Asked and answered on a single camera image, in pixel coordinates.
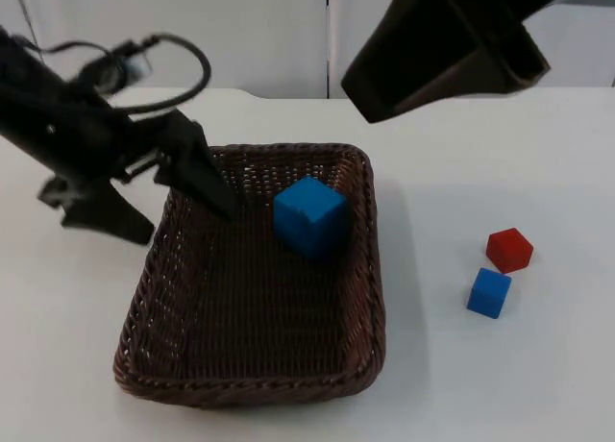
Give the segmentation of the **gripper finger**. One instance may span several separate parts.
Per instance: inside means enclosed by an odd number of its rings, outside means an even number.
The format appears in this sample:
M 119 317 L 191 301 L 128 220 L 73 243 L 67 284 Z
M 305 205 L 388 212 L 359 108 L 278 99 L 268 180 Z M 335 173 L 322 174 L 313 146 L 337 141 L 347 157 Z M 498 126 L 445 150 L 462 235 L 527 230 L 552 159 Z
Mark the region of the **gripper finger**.
M 215 164 L 202 126 L 178 110 L 167 113 L 162 121 L 157 184 L 168 185 L 230 218 L 235 195 Z
M 41 189 L 38 199 L 63 211 L 61 225 L 65 229 L 103 233 L 142 246 L 149 243 L 155 229 L 109 182 L 75 188 L 55 176 Z

